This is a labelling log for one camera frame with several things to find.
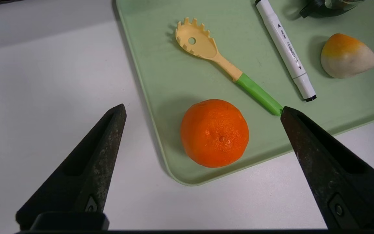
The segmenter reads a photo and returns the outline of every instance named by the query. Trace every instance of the spoon hole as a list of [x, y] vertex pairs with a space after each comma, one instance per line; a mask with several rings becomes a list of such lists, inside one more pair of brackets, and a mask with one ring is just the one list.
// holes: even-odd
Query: spoon hole
[[190, 37], [188, 39], [188, 43], [190, 43], [190, 45], [194, 45], [194, 44], [196, 44], [196, 39], [194, 37]]

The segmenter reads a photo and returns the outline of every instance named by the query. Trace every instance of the table surface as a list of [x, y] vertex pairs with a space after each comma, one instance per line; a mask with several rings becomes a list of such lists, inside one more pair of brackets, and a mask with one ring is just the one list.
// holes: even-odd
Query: table surface
[[[110, 229], [326, 228], [294, 153], [186, 187], [165, 172], [110, 0], [0, 6], [0, 233], [99, 118], [128, 118], [104, 213]], [[374, 167], [374, 123], [337, 139]]]

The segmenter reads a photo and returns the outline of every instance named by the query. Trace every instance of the white marker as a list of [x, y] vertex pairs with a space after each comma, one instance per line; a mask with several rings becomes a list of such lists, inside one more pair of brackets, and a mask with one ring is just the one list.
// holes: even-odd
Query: white marker
[[316, 92], [310, 83], [307, 72], [301, 64], [291, 41], [285, 33], [285, 29], [282, 27], [281, 22], [279, 22], [278, 16], [273, 11], [269, 1], [256, 0], [255, 5], [264, 20], [264, 24], [268, 29], [279, 54], [291, 74], [291, 78], [294, 80], [294, 83], [297, 85], [303, 98], [307, 102], [316, 99]]

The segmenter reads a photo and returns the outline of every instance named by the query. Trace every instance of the tray rim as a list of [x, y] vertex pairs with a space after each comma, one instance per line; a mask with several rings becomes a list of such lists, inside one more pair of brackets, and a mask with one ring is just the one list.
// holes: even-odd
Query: tray rim
[[[150, 115], [150, 118], [151, 118], [151, 120], [152, 120], [152, 125], [153, 125], [153, 128], [154, 128], [155, 136], [156, 136], [156, 139], [157, 139], [158, 145], [159, 145], [159, 147], [160, 147], [161, 157], [162, 157], [162, 159], [163, 159], [163, 161], [164, 161], [165, 168], [166, 168], [166, 170], [167, 170], [167, 172], [168, 172], [168, 175], [169, 175], [172, 179], [174, 179], [176, 182], [180, 183], [181, 185], [186, 185], [186, 186], [190, 186], [190, 187], [199, 186], [199, 185], [204, 185], [204, 184], [206, 184], [206, 183], [208, 183], [208, 182], [211, 182], [211, 181], [214, 181], [214, 180], [216, 180], [216, 179], [220, 179], [220, 178], [222, 178], [222, 177], [225, 177], [225, 176], [231, 175], [231, 174], [233, 174], [233, 173], [239, 172], [239, 171], [241, 171], [241, 170], [247, 169], [247, 168], [252, 167], [252, 166], [255, 166], [255, 165], [257, 165], [257, 164], [264, 163], [264, 162], [266, 162], [266, 161], [272, 160], [272, 159], [274, 159], [274, 158], [280, 157], [280, 156], [282, 156], [282, 155], [288, 154], [288, 153], [290, 153], [290, 152], [293, 151], [293, 149], [292, 149], [292, 147], [291, 147], [291, 144], [290, 144], [289, 147], [291, 147], [291, 149], [290, 149], [290, 150], [287, 150], [287, 151], [285, 151], [285, 152], [283, 152], [283, 153], [280, 153], [280, 154], [278, 154], [278, 155], [275, 155], [275, 156], [272, 156], [272, 157], [266, 158], [266, 159], [261, 160], [261, 161], [258, 161], [258, 162], [256, 162], [256, 163], [250, 163], [250, 164], [248, 164], [248, 165], [246, 165], [246, 166], [243, 166], [243, 167], [241, 167], [241, 168], [238, 168], [238, 169], [235, 169], [235, 170], [229, 171], [228, 173], [224, 173], [224, 174], [219, 175], [219, 176], [212, 177], [211, 179], [203, 180], [203, 181], [198, 182], [198, 183], [189, 183], [189, 182], [184, 182], [184, 181], [182, 181], [181, 179], [177, 178], [177, 177], [172, 173], [170, 167], [168, 166], [167, 158], [166, 158], [166, 156], [165, 156], [166, 154], [165, 154], [165, 152], [164, 152], [164, 148], [162, 147], [161, 138], [160, 138], [160, 135], [159, 135], [159, 133], [158, 133], [158, 129], [157, 129], [157, 126], [156, 126], [156, 122], [155, 122], [155, 119], [154, 119], [154, 115], [153, 115], [152, 110], [151, 110], [150, 102], [148, 101], [148, 99], [147, 99], [147, 97], [146, 97], [146, 92], [145, 92], [145, 87], [144, 87], [143, 79], [141, 78], [141, 77], [142, 77], [142, 74], [141, 74], [140, 69], [138, 68], [137, 57], [136, 57], [136, 55], [134, 54], [134, 50], [133, 50], [133, 47], [132, 47], [132, 43], [131, 43], [131, 41], [130, 41], [129, 32], [128, 32], [128, 29], [127, 29], [127, 26], [126, 26], [126, 21], [125, 21], [123, 15], [122, 15], [122, 12], [121, 12], [121, 10], [120, 10], [120, 7], [119, 7], [119, 2], [120, 2], [120, 1], [121, 1], [121, 0], [115, 0], [115, 2], [116, 2], [116, 8], [117, 8], [117, 11], [118, 11], [118, 13], [119, 13], [119, 19], [120, 19], [120, 21], [122, 22], [123, 30], [124, 30], [124, 32], [125, 32], [126, 42], [128, 43], [128, 46], [129, 46], [129, 49], [130, 49], [130, 52], [131, 52], [131, 56], [132, 56], [132, 60], [133, 60], [134, 65], [135, 65], [135, 70], [136, 70], [136, 72], [137, 72], [137, 77], [136, 77], [136, 79], [138, 79], [138, 81], [140, 82], [140, 85], [141, 85], [141, 89], [142, 89], [142, 92], [143, 92], [143, 97], [144, 97], [144, 100], [145, 100], [145, 102], [146, 102], [146, 104], [147, 104], [147, 108], [148, 108], [148, 114]], [[345, 130], [342, 130], [342, 131], [338, 131], [338, 132], [331, 133], [331, 135], [335, 137], [335, 136], [340, 135], [340, 134], [342, 134], [342, 133], [349, 132], [349, 131], [351, 131], [351, 130], [353, 130], [353, 129], [357, 129], [357, 128], [361, 127], [361, 126], [366, 126], [366, 125], [368, 125], [368, 124], [370, 124], [370, 123], [374, 123], [374, 119], [366, 120], [366, 121], [364, 121], [363, 123], [361, 123], [361, 124], [359, 124], [359, 125], [349, 127], [349, 128], [347, 128], [347, 129], [345, 129]]]

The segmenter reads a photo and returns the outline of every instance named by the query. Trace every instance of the plastic tray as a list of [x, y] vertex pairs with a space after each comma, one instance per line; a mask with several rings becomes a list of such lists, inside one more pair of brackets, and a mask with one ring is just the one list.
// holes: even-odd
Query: plastic tray
[[[303, 102], [254, 6], [254, 0], [118, 0], [117, 6], [138, 78], [169, 174], [183, 185], [201, 185], [291, 151], [279, 117], [269, 114], [211, 62], [179, 48], [178, 21], [197, 18], [229, 61], [282, 105], [304, 112], [335, 135], [374, 121], [374, 69], [347, 79], [330, 78], [319, 56], [325, 41], [343, 33], [374, 51], [374, 0], [334, 18], [296, 18], [305, 1], [270, 1], [317, 92]], [[237, 162], [206, 168], [193, 162], [179, 136], [184, 112], [207, 99], [235, 105], [248, 122], [250, 143]]]

